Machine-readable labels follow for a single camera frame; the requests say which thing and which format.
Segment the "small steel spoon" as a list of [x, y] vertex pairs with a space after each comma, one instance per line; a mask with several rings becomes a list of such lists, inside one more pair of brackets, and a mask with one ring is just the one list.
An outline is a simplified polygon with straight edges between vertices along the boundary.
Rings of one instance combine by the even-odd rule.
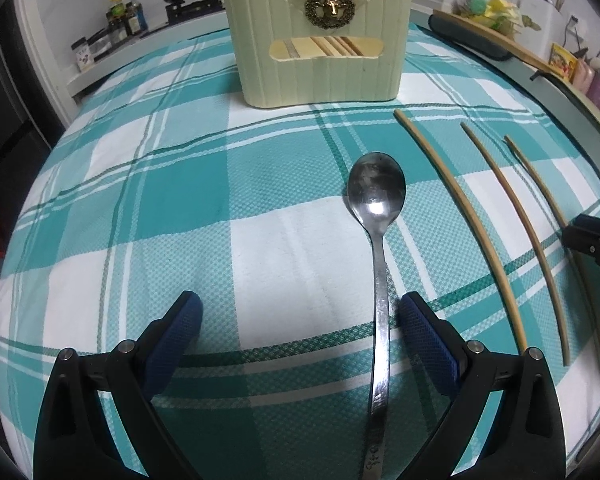
[[363, 479], [379, 479], [384, 466], [390, 386], [390, 302], [384, 237], [400, 216], [405, 194], [403, 171], [385, 153], [367, 153], [350, 170], [348, 207], [370, 239], [374, 270], [374, 355]]

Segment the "yellow box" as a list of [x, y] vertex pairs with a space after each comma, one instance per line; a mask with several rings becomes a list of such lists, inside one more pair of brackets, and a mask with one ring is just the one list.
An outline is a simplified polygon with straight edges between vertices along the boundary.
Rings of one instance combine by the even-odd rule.
[[578, 60], [559, 44], [552, 44], [548, 64], [552, 71], [565, 81], [570, 81], [576, 71]]

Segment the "wooden cutting board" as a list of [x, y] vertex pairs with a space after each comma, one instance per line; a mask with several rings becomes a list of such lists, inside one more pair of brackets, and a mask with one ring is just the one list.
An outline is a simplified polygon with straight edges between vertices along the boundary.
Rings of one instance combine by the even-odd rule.
[[513, 56], [519, 58], [543, 74], [552, 74], [559, 80], [568, 82], [560, 71], [543, 61], [528, 49], [521, 47], [499, 32], [480, 25], [462, 16], [433, 10], [428, 18], [428, 26], [432, 32], [442, 39], [453, 41], [463, 48], [472, 49], [490, 58], [492, 61], [507, 61]]

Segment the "white utensil holder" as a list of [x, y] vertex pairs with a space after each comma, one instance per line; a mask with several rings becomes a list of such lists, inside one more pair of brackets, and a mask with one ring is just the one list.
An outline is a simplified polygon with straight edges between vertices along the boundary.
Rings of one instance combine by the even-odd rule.
[[518, 44], [547, 61], [554, 44], [562, 44], [567, 20], [562, 14], [564, 0], [519, 0], [522, 29]]

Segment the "bag of yellow green sponges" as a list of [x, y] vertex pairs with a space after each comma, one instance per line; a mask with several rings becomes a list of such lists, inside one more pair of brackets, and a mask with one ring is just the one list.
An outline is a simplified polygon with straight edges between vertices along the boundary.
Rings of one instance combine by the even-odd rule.
[[453, 0], [452, 12], [514, 39], [525, 28], [539, 30], [539, 25], [508, 0]]

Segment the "teal plaid tablecloth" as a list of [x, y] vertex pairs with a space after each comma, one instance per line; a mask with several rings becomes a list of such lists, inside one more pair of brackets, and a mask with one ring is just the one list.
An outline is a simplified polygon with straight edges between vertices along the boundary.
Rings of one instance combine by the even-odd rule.
[[560, 244], [542, 196], [600, 217], [600, 179], [563, 128], [490, 68], [418, 28], [398, 97], [257, 110], [228, 32], [112, 75], [48, 156], [0, 281], [0, 416], [32, 469], [60, 349], [140, 336], [181, 292], [199, 336], [158, 414], [207, 479], [355, 479], [373, 357], [370, 242], [344, 201], [352, 164], [385, 152], [406, 200], [385, 237], [389, 294], [419, 292], [495, 352], [516, 349], [471, 230], [402, 112], [466, 193], [501, 259], [529, 344], [556, 384], [569, 455], [600, 423], [600, 269]]

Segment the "dark refrigerator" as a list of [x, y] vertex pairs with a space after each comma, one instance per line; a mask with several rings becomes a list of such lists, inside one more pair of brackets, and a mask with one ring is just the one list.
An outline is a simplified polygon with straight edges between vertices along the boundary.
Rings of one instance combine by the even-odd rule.
[[23, 42], [15, 0], [0, 7], [0, 256], [62, 133]]

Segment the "cream utensil holder box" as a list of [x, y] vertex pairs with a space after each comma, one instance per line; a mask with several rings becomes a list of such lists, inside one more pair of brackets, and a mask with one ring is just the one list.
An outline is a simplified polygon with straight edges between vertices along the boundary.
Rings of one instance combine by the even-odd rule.
[[412, 0], [223, 0], [242, 93], [257, 108], [398, 94]]

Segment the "spice jar white label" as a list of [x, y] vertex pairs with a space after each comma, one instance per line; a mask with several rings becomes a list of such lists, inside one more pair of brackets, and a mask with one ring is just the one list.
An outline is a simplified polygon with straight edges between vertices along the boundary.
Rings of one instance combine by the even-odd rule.
[[95, 64], [94, 56], [85, 37], [76, 40], [71, 45], [71, 50], [76, 57], [76, 66], [81, 73], [86, 72]]

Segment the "condiment bottles group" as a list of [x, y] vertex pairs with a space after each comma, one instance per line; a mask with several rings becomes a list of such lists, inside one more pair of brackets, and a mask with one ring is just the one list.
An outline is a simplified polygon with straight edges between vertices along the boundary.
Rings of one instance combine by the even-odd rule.
[[148, 31], [143, 6], [137, 0], [109, 0], [106, 17], [113, 44], [121, 44]]

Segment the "black gas stove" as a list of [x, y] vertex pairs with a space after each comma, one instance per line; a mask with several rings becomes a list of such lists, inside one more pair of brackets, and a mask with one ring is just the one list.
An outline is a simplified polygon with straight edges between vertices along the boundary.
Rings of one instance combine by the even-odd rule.
[[149, 29], [157, 30], [223, 10], [222, 0], [174, 0], [151, 3], [144, 14]]

